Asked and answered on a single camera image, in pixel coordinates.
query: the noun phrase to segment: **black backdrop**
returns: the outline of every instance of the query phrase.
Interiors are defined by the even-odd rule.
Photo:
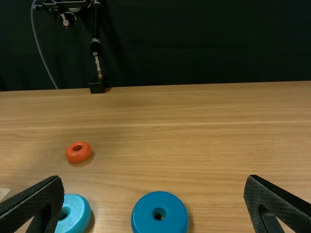
[[[32,0],[4,0],[0,90],[52,89],[30,21]],[[102,66],[111,86],[310,80],[309,0],[106,0]],[[40,45],[60,88],[96,76],[93,14],[64,29],[35,12]]]

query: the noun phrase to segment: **ring hole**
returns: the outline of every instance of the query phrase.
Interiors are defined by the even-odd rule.
[[[63,209],[60,212],[58,221],[61,221],[61,220],[64,220],[65,218],[67,218],[67,216],[69,215],[69,211],[70,211],[70,209],[68,207],[63,207]]]
[[[78,151],[78,150],[81,150],[82,149],[82,145],[75,145],[73,148],[72,148],[72,150],[73,151]]]
[[[155,220],[161,221],[165,218],[165,211],[162,208],[157,208],[153,211],[152,216]]]

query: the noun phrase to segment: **wood grain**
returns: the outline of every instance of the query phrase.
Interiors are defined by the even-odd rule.
[[[190,233],[254,232],[250,174],[311,201],[311,82],[2,92],[0,107],[1,186],[59,175],[90,202],[88,232],[130,233],[156,190],[185,203]],[[64,151],[77,140],[94,156],[74,166]]]

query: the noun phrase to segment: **foam ring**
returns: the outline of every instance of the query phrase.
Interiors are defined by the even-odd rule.
[[[55,233],[83,233],[91,219],[88,201],[77,194],[66,194]]]
[[[143,196],[132,212],[133,233],[186,233],[188,214],[183,202],[167,192]]]

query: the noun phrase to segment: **black block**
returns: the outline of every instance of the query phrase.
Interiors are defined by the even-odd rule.
[[[94,78],[88,85],[91,94],[105,93],[106,88],[108,87],[105,77],[102,79]]]

